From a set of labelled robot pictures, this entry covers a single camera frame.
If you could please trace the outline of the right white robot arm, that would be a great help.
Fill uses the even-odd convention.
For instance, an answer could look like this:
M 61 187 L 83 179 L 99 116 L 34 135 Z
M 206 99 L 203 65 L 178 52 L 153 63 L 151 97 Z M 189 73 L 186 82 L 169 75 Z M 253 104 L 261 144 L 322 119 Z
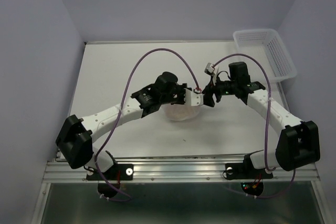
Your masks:
M 274 148 L 264 148 L 244 156 L 240 163 L 225 166 L 227 180 L 273 177 L 273 170 L 291 171 L 320 160 L 318 126 L 313 121 L 303 121 L 273 100 L 258 81 L 252 82 L 244 62 L 229 64 L 228 80 L 219 78 L 218 68 L 208 63 L 205 73 L 211 77 L 203 90 L 203 104 L 214 107 L 225 95 L 234 95 L 266 120 L 279 136 Z

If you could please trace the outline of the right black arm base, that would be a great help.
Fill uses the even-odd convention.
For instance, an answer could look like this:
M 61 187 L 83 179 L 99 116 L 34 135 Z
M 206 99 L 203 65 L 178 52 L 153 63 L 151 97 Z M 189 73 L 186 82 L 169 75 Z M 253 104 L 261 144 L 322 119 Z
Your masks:
M 272 173 L 267 173 L 264 169 L 253 167 L 251 154 L 244 156 L 240 163 L 228 163 L 225 165 L 222 176 L 226 180 L 242 180 L 240 186 L 247 196 L 258 198 L 264 191 L 263 179 L 273 179 Z

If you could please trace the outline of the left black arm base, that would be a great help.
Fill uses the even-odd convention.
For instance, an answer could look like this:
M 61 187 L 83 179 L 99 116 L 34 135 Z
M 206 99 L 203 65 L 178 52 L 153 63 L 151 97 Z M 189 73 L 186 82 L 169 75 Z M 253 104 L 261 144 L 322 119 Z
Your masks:
M 107 161 L 113 162 L 113 165 L 106 170 L 102 175 L 108 181 L 116 181 L 116 184 L 112 184 L 114 188 L 111 188 L 107 183 L 98 183 L 97 192 L 100 198 L 105 199 L 107 201 L 115 201 L 115 202 L 124 202 L 129 201 L 131 197 L 126 193 L 121 191 L 121 181 L 131 181 L 133 180 L 134 174 L 134 165 L 133 164 L 118 164 L 112 154 L 108 151 L 105 153 L 109 156 Z M 115 196 L 120 193 L 124 196 L 128 197 L 128 199 L 116 199 Z

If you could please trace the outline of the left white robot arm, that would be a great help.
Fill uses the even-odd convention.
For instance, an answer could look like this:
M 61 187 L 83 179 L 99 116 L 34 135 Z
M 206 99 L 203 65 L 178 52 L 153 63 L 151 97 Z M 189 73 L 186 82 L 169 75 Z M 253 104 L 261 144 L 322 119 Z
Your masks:
M 104 178 L 113 178 L 117 166 L 109 154 L 94 158 L 98 153 L 93 147 L 94 142 L 122 124 L 157 112 L 164 104 L 184 105 L 189 91 L 185 83 L 178 84 L 174 74 L 163 72 L 154 83 L 124 97 L 115 106 L 82 118 L 74 114 L 67 117 L 56 138 L 56 145 L 72 169 L 98 165 Z

